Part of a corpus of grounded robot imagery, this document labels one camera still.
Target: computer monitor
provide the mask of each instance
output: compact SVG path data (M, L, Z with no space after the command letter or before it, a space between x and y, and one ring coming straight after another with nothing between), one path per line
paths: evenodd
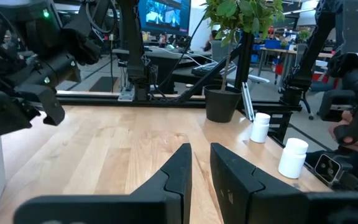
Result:
M188 35L191 0L140 0L142 31Z

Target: black metal frame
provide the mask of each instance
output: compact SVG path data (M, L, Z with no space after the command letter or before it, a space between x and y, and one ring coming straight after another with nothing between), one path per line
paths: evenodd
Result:
M241 89L241 83L248 80L248 71L250 67L250 58L254 36L252 34L243 34L239 45L231 52L231 60L239 57L237 66L235 88ZM215 75L224 68L226 59L219 62L208 74L201 77L200 80L180 96L167 96L166 99L156 96L152 101L118 101L119 95L112 93L95 95L86 93L57 93L57 98L62 105L92 105L92 106L151 106L151 107L171 107L171 108L205 108L204 98L192 97L199 93L203 86L213 80ZM290 106L280 101L253 101L254 109L258 112L270 114L271 128L269 136L276 142L282 144L287 127L290 122L292 111L300 111L301 106ZM237 110L244 114L244 105L239 102Z

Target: person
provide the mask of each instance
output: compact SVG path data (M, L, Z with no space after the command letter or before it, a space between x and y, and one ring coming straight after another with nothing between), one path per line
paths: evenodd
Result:
M211 34L209 35L209 40L205 43L204 51L207 52L212 49L211 40L214 40L216 37L216 34L218 34L217 30L212 30Z
M334 128L338 127L339 125L349 124L352 121L352 119L353 119L353 117L352 117L351 112L350 111L344 111L342 113L342 120L340 122L338 122L338 123L332 124L329 127L329 133L333 137L334 140L335 140ZM351 137L346 137L344 139L344 142L346 142L346 143L350 143L352 141L353 141L353 139ZM351 146L346 146L346 147L349 148L349 149L358 151L358 141L355 144L353 144Z

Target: floor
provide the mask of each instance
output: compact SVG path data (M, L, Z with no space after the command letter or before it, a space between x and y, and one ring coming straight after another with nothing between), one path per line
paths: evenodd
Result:
M71 91L88 91L101 77L111 76L109 57L103 58L95 65L80 67L80 70L81 70L81 78L83 80L81 83L65 81L61 83L57 87L57 89L71 90ZM114 85L113 92L120 92L120 84L121 84L120 77L123 73L121 72L121 69L118 68L117 66L117 59L114 59L113 61L112 70L113 70L112 75L114 77L118 77L117 82ZM251 74L256 75L257 72L258 69L254 68L254 71ZM274 76L275 75L272 72L265 71L265 70L262 71L261 77L269 79L270 83L256 85L251 92L251 97L253 100L279 99L280 94L278 94L278 85L274 85ZM176 83L175 90L178 93L182 93L183 91L186 90L186 86L184 83ZM307 100L314 113L318 111L322 97L323 97L322 93L307 96ZM306 110L303 110L301 112L294 112L290 121L290 124L294 126L294 128L288 128L287 135L285 136L285 141L287 141L288 138L303 139L309 144L310 152L324 150L321 146L316 144L315 141L320 142L322 145L325 145L330 149L336 149L337 144L328 133L328 128L331 125L331 123L321 121L317 116L315 116L314 120L311 121L308 119L308 116L309 115L306 112ZM315 141L308 138L303 133L310 136Z

